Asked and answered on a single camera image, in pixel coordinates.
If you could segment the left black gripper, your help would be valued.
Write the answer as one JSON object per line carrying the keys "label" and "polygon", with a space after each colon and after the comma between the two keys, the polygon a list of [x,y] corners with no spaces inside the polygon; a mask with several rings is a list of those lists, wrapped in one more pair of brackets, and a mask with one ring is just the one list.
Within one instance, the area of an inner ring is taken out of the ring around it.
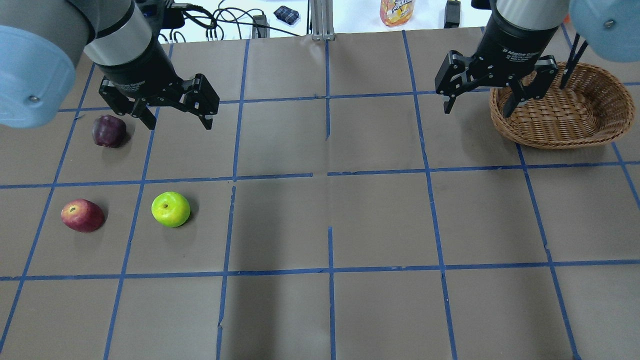
{"label": "left black gripper", "polygon": [[128,63],[96,66],[103,73],[98,93],[114,113],[139,119],[155,130],[157,118],[141,99],[161,97],[163,106],[197,116],[206,130],[212,130],[219,95],[203,73],[188,80],[180,78],[160,43],[149,43]]}

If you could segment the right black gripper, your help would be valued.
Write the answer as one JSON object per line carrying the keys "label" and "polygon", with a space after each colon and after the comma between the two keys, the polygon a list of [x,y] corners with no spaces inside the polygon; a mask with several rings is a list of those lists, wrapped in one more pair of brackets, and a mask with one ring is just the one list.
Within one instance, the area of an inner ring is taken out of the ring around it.
{"label": "right black gripper", "polygon": [[[558,73],[558,64],[553,55],[541,55],[555,32],[555,27],[519,27],[492,11],[474,57],[450,50],[435,75],[435,91],[445,98],[444,113],[450,114],[459,96],[487,86],[489,81],[509,81],[510,96],[502,108],[504,117],[512,116],[529,100],[544,98]],[[520,79],[532,71],[533,80],[524,85]]]}

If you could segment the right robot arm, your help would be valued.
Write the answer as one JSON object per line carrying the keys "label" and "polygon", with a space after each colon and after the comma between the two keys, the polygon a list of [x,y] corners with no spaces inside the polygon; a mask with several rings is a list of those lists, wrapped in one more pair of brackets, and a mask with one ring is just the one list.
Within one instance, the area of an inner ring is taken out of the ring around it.
{"label": "right robot arm", "polygon": [[[473,0],[491,12],[471,56],[450,50],[434,79],[449,114],[457,98],[479,87],[510,88],[502,114],[510,117],[529,100],[544,98],[556,76],[564,87],[590,47],[610,62],[639,60],[640,5],[637,0]],[[543,55],[566,18],[576,36],[564,70]]]}

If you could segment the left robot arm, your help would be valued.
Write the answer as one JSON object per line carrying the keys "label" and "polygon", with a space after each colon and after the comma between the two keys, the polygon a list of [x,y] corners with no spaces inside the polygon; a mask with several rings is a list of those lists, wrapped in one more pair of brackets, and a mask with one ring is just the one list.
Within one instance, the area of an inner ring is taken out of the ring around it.
{"label": "left robot arm", "polygon": [[103,73],[99,94],[120,116],[156,127],[151,107],[171,107],[213,126],[220,98],[205,75],[179,77],[158,37],[199,6],[173,0],[3,0],[2,125],[53,120],[73,88],[82,55]]}

